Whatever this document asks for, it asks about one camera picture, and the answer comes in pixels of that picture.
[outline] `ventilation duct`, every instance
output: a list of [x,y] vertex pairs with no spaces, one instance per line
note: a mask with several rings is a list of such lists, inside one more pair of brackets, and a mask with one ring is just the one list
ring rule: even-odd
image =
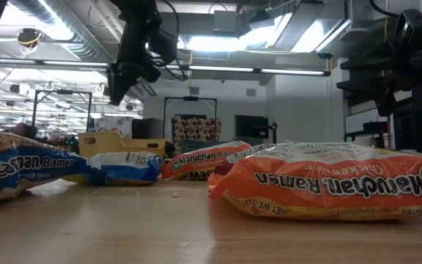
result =
[[74,33],[70,41],[76,44],[64,47],[82,61],[111,61],[110,54],[61,0],[10,0],[10,3],[46,26],[70,29]]

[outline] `ceiling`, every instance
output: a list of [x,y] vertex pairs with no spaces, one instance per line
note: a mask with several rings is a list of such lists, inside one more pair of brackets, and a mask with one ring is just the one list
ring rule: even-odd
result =
[[[63,5],[65,17],[69,17],[70,21],[77,21],[78,25],[71,29],[81,30],[86,39],[95,42],[98,45],[98,50],[105,54],[105,58],[111,61],[116,56],[119,45],[119,36],[121,36],[125,23],[117,18],[119,10],[106,0],[40,0],[47,3],[55,3]],[[323,1],[307,1],[289,0],[290,4],[285,4],[288,0],[273,0],[273,1],[238,1],[238,0],[225,0],[221,1],[222,5],[229,11],[238,11],[239,15],[243,18],[251,17],[256,11],[264,10],[271,7],[270,14],[272,18],[283,20],[285,14],[290,13],[291,19],[294,19],[297,26],[312,28],[312,33],[294,36],[297,39],[304,39],[307,43],[314,41],[314,38],[320,38],[327,34],[339,21],[344,19],[344,2],[341,0],[327,0]],[[14,3],[15,0],[9,0],[9,3]],[[304,14],[302,14],[302,4],[307,2],[318,2],[324,4],[318,7],[319,10],[312,10],[310,5],[305,6]],[[293,53],[290,49],[278,48],[278,45],[283,45],[284,42],[297,43],[297,39],[292,39],[291,34],[288,34],[283,40],[279,40],[279,44],[275,47],[266,47],[267,37],[277,34],[278,27],[276,24],[271,31],[266,31],[266,37],[261,35],[248,35],[248,42],[260,43],[258,45],[248,46],[244,51],[190,51],[187,45],[193,37],[196,36],[213,36],[215,28],[215,15],[214,11],[224,10],[221,4],[213,4],[213,1],[179,1],[173,0],[172,4],[179,13],[180,21],[180,40],[184,45],[183,50],[179,50],[178,57],[182,63],[191,62],[193,65],[209,65],[209,66],[235,66],[235,67],[268,67],[268,68],[297,68],[305,70],[327,70],[326,61],[320,59],[315,53]],[[161,12],[163,23],[161,28],[166,32],[174,32],[176,29],[176,21],[174,14],[170,11],[169,7],[163,2],[158,1],[158,9]],[[239,27],[237,34],[245,32],[248,24]],[[40,28],[40,22],[37,18],[24,15],[23,12],[12,6],[11,4],[6,8],[3,18],[0,21],[0,58],[21,58],[24,59],[44,59],[44,60],[62,60],[62,61],[79,61],[79,57],[73,53],[70,47],[73,44],[70,40],[53,40],[54,34],[44,32],[43,38],[37,45],[36,49],[27,49],[21,47],[16,41],[19,32],[24,28],[35,28],[48,31],[48,29]],[[331,52],[337,55],[337,39],[323,50],[323,52]],[[54,85],[56,89],[71,89],[80,92],[93,92],[93,101],[96,103],[93,112],[97,113],[132,113],[126,111],[126,105],[132,103],[134,105],[133,113],[136,117],[140,117],[142,113],[141,101],[150,95],[148,92],[136,89],[134,98],[127,97],[126,100],[120,105],[119,108],[108,106],[108,98],[102,94],[102,87],[107,83],[105,72],[86,71],[58,71],[49,69],[40,69],[34,67],[33,69],[20,69],[17,66],[13,67],[0,67],[0,116],[17,116],[18,120],[30,120],[30,114],[11,114],[3,110],[17,109],[31,111],[33,108],[33,90],[44,88],[45,86]],[[162,78],[170,79],[171,76],[167,73],[163,74]],[[192,79],[209,79],[209,80],[246,80],[246,81],[259,81],[262,86],[270,80],[270,75],[250,74],[250,73],[223,73],[212,71],[196,71],[192,72]],[[152,88],[160,91],[167,88],[170,82],[160,81],[157,84],[152,84]],[[28,87],[29,91],[25,94],[11,93],[10,87],[12,84],[23,84],[23,87]],[[66,96],[52,94],[55,100],[70,100],[73,106],[69,111],[76,111],[84,113],[86,111],[86,104],[82,103],[86,98],[81,98],[78,95]],[[15,106],[7,106],[6,100],[14,99]],[[39,109],[46,111],[60,111],[59,107],[54,105],[55,102],[42,103]]]

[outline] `pipe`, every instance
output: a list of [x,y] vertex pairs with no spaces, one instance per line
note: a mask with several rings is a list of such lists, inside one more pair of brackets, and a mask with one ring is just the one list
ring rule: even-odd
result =
[[89,62],[112,60],[111,55],[61,0],[10,0],[10,3],[46,26],[69,28],[74,33],[71,41],[84,44],[66,45],[65,48],[80,60]]
[[118,17],[114,14],[114,11],[107,5],[106,0],[98,0],[97,4],[103,10],[103,12],[110,18],[110,20],[114,23],[116,29],[123,34],[125,30],[125,26],[120,22]]
[[89,0],[90,6],[92,10],[97,13],[102,23],[107,27],[107,29],[110,31],[110,33],[115,37],[115,40],[120,42],[122,39],[122,36],[118,33],[117,30],[114,29],[114,27],[110,24],[110,21],[108,21],[107,17],[100,11],[100,8],[98,5],[96,5],[94,0]]

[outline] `table surface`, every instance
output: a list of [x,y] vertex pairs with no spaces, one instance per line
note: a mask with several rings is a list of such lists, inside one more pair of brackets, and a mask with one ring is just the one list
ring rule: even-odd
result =
[[369,223],[249,216],[206,183],[78,186],[0,203],[0,263],[422,263],[422,218]]

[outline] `orange ramen package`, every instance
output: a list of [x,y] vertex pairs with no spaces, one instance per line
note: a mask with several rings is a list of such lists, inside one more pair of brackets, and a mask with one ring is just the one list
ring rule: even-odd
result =
[[208,178],[221,195],[255,216],[372,221],[422,216],[422,154],[355,144],[287,143]]
[[245,142],[236,141],[178,155],[166,165],[162,178],[206,180],[228,156],[250,147]]

